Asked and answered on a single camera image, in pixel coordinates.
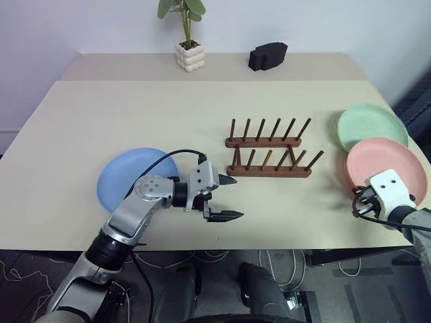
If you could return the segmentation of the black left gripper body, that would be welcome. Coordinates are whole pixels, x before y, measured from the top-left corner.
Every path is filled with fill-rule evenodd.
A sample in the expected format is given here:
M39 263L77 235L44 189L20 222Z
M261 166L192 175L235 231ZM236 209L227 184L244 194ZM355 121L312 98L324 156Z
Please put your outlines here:
M193 208L202 212L204 219L221 219L221 213L214 213L209 207L209 201L212 199L212 191L220 185L219 174L213 176L213 182L203 192L200 192L193 201Z

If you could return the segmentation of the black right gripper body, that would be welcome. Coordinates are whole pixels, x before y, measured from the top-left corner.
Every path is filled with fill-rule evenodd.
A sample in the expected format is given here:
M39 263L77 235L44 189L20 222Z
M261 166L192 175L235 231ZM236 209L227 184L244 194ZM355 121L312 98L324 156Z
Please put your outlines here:
M373 212L380 215L381 205L373 188L369 188L369 194L363 196L355 195L355 215L365 215Z

